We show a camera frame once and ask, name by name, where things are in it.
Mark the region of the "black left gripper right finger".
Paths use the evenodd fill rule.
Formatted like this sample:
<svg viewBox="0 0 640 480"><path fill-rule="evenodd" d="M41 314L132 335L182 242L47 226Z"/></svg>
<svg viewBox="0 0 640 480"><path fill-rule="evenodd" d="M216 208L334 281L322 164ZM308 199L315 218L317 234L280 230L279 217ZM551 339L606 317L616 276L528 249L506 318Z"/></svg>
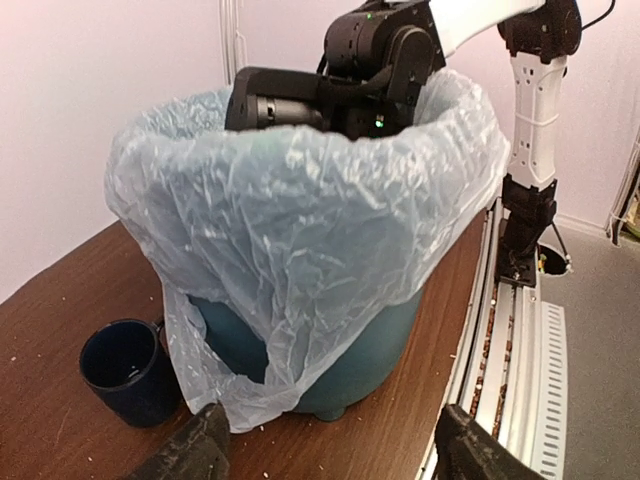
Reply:
<svg viewBox="0 0 640 480"><path fill-rule="evenodd" d="M457 404L445 405L435 429L436 475L444 480L543 480Z"/></svg>

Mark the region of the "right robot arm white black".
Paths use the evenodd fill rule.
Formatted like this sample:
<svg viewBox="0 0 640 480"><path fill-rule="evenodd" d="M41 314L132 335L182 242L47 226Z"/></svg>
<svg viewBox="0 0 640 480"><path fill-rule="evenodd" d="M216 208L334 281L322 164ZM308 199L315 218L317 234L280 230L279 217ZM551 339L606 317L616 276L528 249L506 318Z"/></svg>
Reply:
<svg viewBox="0 0 640 480"><path fill-rule="evenodd" d="M573 1L368 1L330 25L315 72L240 70L225 126L308 125L350 139L393 135L410 124L428 78L489 28L506 44L515 81L500 249L513 260L530 258L557 209L559 94L583 30Z"/></svg>

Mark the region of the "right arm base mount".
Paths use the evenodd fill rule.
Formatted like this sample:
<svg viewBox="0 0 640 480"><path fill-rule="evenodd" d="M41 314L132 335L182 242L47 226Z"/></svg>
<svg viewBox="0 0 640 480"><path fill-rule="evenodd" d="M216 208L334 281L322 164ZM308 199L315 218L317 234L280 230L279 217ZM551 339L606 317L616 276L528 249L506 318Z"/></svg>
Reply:
<svg viewBox="0 0 640 480"><path fill-rule="evenodd" d="M509 215L500 224L495 278L519 287L535 287L539 274L564 275L572 270L572 258L552 218L527 216L516 206L507 206ZM552 228L561 251L540 243Z"/></svg>

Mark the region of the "translucent blue trash bag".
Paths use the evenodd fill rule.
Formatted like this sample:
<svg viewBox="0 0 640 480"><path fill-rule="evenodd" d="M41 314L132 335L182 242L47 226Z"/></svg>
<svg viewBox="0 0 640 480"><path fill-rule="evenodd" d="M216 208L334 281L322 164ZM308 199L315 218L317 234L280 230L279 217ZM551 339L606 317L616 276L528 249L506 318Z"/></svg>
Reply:
<svg viewBox="0 0 640 480"><path fill-rule="evenodd" d="M411 127L351 141L307 126L228 132L229 89L140 114L111 146L109 209L163 290L169 352L192 412L244 433L286 412L384 308L417 292L496 197L510 145L488 94L450 69ZM192 297L264 341L264 382L205 341Z"/></svg>

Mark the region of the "teal plastic trash bin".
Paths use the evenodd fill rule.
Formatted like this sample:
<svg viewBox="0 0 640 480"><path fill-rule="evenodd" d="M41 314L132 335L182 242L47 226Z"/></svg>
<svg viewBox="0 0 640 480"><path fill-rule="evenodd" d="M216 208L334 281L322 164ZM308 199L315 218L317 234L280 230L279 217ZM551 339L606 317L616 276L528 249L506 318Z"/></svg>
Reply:
<svg viewBox="0 0 640 480"><path fill-rule="evenodd" d="M417 292L409 301L380 311L352 345L305 392L296 413L324 422L339 419L347 407L376 390L403 354L421 303ZM219 302L190 299L206 325L205 341L223 364L258 384L268 365L266 345L236 313Z"/></svg>

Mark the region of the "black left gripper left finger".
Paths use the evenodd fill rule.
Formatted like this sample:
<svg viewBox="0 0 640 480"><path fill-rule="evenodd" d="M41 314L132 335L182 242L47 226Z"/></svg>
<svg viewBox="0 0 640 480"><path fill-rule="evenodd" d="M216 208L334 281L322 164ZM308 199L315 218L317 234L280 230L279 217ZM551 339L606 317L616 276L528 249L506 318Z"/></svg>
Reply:
<svg viewBox="0 0 640 480"><path fill-rule="evenodd" d="M219 404L208 404L123 479L228 479L230 426Z"/></svg>

